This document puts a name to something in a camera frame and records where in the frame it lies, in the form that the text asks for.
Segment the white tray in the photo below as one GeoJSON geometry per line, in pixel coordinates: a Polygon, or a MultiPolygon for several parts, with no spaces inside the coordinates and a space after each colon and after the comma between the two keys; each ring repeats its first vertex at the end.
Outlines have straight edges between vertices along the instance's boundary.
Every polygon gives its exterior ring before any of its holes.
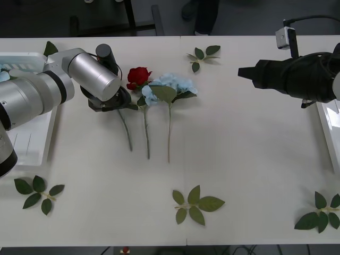
{"type": "Polygon", "coordinates": [[[340,101],[317,103],[334,173],[340,176],[340,101]]]}
{"type": "MultiPolygon", "coordinates": [[[[46,57],[39,53],[0,53],[0,64],[7,69],[32,73],[43,71],[46,57]]],[[[57,109],[8,131],[18,156],[17,165],[40,166],[47,160],[57,109]]]]}

